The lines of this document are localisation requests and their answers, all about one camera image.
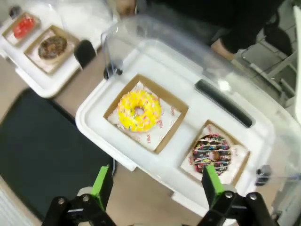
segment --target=red pastry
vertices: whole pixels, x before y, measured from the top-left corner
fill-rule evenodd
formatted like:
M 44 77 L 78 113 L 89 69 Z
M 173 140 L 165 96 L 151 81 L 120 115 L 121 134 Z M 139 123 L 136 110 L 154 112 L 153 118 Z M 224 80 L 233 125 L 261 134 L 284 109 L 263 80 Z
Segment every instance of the red pastry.
M 33 29 L 34 23 L 34 19 L 31 16 L 25 16 L 22 21 L 14 28 L 15 38 L 24 38 Z

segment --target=black handle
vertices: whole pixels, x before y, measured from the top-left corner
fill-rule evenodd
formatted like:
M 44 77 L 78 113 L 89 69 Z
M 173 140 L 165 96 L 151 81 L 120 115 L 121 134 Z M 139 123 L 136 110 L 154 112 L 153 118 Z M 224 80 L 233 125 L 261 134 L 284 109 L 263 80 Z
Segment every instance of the black handle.
M 216 87 L 205 81 L 199 80 L 195 87 L 202 94 L 205 94 L 208 98 L 213 100 L 218 106 L 222 107 L 225 111 L 236 118 L 245 127 L 250 128 L 252 126 L 252 119 L 242 110 L 237 107 L 237 104 L 228 98 L 225 94 L 220 92 Z

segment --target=yellow frosted donut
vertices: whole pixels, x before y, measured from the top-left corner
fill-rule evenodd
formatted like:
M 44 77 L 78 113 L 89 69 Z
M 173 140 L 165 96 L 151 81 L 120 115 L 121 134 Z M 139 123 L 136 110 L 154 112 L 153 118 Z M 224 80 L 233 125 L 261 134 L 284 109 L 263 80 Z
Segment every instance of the yellow frosted donut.
M 125 94 L 118 104 L 118 116 L 121 124 L 132 132 L 147 132 L 161 117 L 161 106 L 152 94 L 137 90 Z

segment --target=black jacket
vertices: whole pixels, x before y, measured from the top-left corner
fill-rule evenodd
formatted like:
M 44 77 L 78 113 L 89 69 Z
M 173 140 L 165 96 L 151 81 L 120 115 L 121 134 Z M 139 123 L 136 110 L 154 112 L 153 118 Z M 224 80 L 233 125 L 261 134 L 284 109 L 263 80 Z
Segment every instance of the black jacket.
M 222 36 L 224 47 L 236 53 L 256 42 L 256 35 L 284 0 L 153 0 L 202 21 L 231 31 Z

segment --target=metal screw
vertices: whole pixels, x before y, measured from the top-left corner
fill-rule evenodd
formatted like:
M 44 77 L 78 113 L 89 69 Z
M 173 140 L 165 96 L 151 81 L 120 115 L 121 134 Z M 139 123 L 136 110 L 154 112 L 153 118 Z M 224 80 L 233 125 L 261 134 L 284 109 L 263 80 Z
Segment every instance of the metal screw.
M 232 197 L 233 197 L 233 194 L 232 194 L 232 193 L 230 193 L 230 192 L 227 192 L 225 195 L 226 195 L 226 197 L 227 197 L 228 199 L 230 199 L 230 198 L 232 198 Z
M 58 204 L 62 205 L 64 202 L 65 202 L 65 200 L 63 198 L 59 198 Z
M 83 197 L 83 201 L 84 202 L 87 202 L 89 200 L 89 196 L 88 195 L 85 195 L 84 197 Z
M 255 199 L 257 199 L 257 197 L 255 194 L 250 194 L 250 199 L 255 200 Z

